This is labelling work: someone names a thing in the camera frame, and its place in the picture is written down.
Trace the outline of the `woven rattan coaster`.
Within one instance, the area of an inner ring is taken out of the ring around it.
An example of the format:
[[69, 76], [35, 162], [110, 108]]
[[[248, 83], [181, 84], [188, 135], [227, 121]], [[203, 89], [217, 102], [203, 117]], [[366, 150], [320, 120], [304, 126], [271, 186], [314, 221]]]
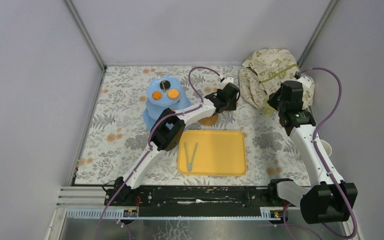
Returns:
[[230, 101], [228, 107], [226, 108], [227, 111], [235, 111], [237, 109], [237, 100], [233, 99]]
[[200, 119], [198, 122], [202, 125], [202, 126], [213, 126], [217, 123], [219, 119], [219, 116], [218, 114], [215, 114], [215, 115], [212, 115], [210, 117], [204, 117], [202, 119]]

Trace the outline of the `orange waffle cookie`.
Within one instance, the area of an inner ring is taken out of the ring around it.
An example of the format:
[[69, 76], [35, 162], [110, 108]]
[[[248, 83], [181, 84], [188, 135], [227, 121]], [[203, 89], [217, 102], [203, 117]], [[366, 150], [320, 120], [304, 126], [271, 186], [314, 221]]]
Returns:
[[180, 96], [180, 93], [177, 89], [170, 89], [168, 92], [167, 92], [167, 96], [169, 99], [171, 100], [176, 100], [179, 98]]

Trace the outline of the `yellow serving tray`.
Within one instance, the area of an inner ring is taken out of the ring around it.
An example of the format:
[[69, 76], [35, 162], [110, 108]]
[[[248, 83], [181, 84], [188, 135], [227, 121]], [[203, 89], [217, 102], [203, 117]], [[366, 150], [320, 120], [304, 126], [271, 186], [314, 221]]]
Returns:
[[183, 175], [239, 177], [247, 172], [244, 135], [239, 131], [187, 130], [178, 150]]

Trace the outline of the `black round cookie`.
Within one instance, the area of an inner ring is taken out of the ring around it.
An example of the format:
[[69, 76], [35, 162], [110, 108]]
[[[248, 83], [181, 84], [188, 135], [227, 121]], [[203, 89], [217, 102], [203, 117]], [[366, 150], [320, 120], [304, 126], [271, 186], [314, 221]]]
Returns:
[[171, 88], [171, 83], [168, 80], [162, 80], [159, 84], [160, 89], [166, 93]]

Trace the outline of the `blue three-tier cake stand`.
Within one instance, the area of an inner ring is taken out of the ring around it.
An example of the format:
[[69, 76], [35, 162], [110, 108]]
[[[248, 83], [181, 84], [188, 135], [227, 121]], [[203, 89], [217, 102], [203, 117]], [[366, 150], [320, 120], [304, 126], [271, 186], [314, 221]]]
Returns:
[[[167, 92], [163, 92], [160, 88], [160, 82], [167, 80], [170, 82], [170, 89], [176, 89], [179, 91], [178, 99], [169, 99]], [[152, 93], [159, 91], [162, 93], [162, 98], [160, 100], [154, 100], [152, 98]], [[192, 106], [192, 102], [186, 95], [181, 82], [178, 78], [163, 75], [151, 80], [149, 87], [146, 89], [146, 95], [148, 99], [145, 102], [145, 110], [143, 112], [143, 120], [146, 124], [147, 130], [150, 132], [159, 119], [161, 113], [169, 108], [172, 111], [181, 110]]]

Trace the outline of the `green paper cup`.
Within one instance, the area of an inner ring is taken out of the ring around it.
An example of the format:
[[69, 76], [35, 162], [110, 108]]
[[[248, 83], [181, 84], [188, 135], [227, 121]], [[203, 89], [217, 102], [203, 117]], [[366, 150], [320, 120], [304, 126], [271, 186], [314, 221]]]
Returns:
[[275, 113], [275, 109], [272, 108], [267, 102], [264, 102], [263, 104], [263, 116], [265, 118], [271, 118], [272, 115]]

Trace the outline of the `orange round cookie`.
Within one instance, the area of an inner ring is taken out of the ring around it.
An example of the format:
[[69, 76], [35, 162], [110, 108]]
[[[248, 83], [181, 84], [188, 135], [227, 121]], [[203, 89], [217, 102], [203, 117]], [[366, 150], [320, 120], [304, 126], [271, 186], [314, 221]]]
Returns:
[[155, 101], [158, 101], [163, 97], [163, 94], [160, 91], [154, 91], [151, 96]]

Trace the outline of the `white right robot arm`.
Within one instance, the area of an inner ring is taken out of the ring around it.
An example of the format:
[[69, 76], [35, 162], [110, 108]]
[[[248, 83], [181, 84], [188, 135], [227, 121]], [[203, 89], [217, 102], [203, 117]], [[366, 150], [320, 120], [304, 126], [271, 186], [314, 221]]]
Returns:
[[290, 178], [272, 179], [268, 184], [267, 201], [279, 206], [287, 201], [300, 209], [308, 224], [345, 222], [351, 214], [358, 190], [345, 182], [329, 159], [316, 133], [316, 122], [303, 110], [303, 84], [288, 80], [269, 96], [268, 104], [278, 111], [279, 122], [296, 146], [307, 170], [310, 188]]

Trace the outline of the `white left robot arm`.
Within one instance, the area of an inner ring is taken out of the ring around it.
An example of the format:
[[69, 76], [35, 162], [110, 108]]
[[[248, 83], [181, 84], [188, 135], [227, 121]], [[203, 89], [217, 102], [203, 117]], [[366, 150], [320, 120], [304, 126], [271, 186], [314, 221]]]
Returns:
[[239, 87], [229, 82], [222, 89], [206, 95], [200, 103], [179, 110], [164, 109], [149, 133], [147, 147], [134, 166], [120, 178], [120, 184], [113, 185], [113, 191], [104, 189], [105, 199], [110, 202], [117, 199], [124, 206], [132, 204], [135, 200], [134, 189], [142, 185], [156, 160], [179, 144], [186, 127], [215, 114], [232, 111], [232, 104], [239, 94]]

